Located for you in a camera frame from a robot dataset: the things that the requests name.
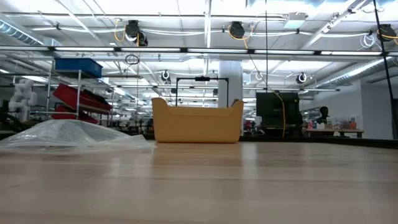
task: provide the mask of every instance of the yellow bin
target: yellow bin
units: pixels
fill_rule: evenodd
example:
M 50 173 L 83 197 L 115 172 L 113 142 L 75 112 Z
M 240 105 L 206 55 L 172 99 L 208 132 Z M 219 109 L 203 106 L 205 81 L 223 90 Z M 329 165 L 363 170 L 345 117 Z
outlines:
M 243 101 L 230 108 L 168 106 L 153 98 L 155 138 L 158 142 L 236 143 L 243 117 Z

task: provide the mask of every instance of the plastic sheet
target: plastic sheet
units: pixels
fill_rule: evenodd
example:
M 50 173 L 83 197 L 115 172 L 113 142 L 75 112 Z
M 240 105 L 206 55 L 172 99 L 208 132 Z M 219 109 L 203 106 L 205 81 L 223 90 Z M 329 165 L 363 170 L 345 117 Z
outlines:
M 49 120 L 0 141 L 0 151 L 8 152 L 107 152 L 153 149 L 142 135 L 122 132 L 84 121 Z

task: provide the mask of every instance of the red tray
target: red tray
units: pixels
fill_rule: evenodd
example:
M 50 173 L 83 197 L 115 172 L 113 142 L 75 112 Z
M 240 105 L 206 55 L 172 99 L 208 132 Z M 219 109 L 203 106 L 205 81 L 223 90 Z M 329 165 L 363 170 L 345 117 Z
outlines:
M 67 106 L 63 105 L 58 105 L 57 108 L 55 109 L 55 112 L 69 112 L 69 113 L 76 113 L 76 110 L 73 110 L 72 108 L 69 108 Z M 53 114 L 51 115 L 53 119 L 76 119 L 76 115 L 74 114 Z M 91 116 L 88 116 L 88 114 L 84 112 L 79 112 L 79 120 L 80 121 L 86 121 L 90 122 L 93 124 L 98 124 L 99 121 L 95 120 Z
M 70 108 L 76 110 L 77 89 L 64 84 L 59 84 L 53 95 L 68 105 Z M 101 103 L 85 92 L 80 91 L 79 110 L 93 113 L 110 114 L 111 109 L 111 105 Z

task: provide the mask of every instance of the blue container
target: blue container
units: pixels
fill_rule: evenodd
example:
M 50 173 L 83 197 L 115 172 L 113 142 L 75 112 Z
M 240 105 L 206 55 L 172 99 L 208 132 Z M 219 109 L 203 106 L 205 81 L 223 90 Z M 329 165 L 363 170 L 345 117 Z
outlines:
M 102 66 L 91 58 L 56 58 L 55 71 L 78 78 L 78 71 L 83 72 L 82 78 L 102 78 Z

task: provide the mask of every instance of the table surface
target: table surface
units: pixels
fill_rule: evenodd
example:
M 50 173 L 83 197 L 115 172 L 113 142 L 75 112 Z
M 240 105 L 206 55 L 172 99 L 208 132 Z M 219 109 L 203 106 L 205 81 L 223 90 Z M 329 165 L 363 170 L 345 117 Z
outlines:
M 397 223 L 398 151 L 315 143 L 0 153 L 0 223 Z
M 305 129 L 304 131 L 310 132 L 339 132 L 339 133 L 364 133 L 365 130 L 361 129 L 332 129 L 332 128 L 325 128 L 325 129 Z

